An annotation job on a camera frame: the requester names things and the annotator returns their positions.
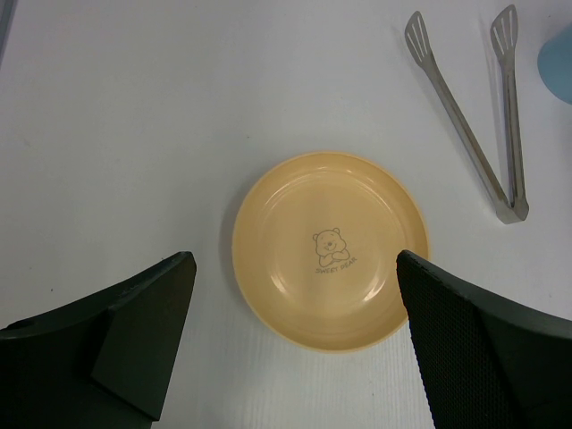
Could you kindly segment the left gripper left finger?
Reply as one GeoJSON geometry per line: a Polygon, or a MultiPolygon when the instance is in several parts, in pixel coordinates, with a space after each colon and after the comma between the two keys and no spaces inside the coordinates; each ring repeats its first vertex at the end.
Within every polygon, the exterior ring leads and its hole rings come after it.
{"type": "Polygon", "coordinates": [[[161,417],[197,265],[178,252],[1,331],[3,428],[149,428],[161,417]]]}

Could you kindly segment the metal serving tongs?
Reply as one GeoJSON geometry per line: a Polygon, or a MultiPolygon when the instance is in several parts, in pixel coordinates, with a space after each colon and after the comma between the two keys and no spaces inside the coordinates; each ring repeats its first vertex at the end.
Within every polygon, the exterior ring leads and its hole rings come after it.
{"type": "Polygon", "coordinates": [[[408,19],[404,31],[409,52],[433,85],[492,201],[497,217],[505,224],[523,222],[529,214],[517,101],[515,61],[517,35],[517,9],[511,4],[497,15],[490,28],[492,48],[500,66],[502,83],[509,173],[509,194],[506,194],[441,74],[433,55],[422,13],[414,12],[408,19]]]}

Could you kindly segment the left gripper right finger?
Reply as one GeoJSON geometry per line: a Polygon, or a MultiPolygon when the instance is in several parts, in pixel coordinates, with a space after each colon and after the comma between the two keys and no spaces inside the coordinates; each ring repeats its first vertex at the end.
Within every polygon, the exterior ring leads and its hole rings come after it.
{"type": "Polygon", "coordinates": [[[569,428],[571,323],[403,250],[400,294],[437,428],[569,428]]]}

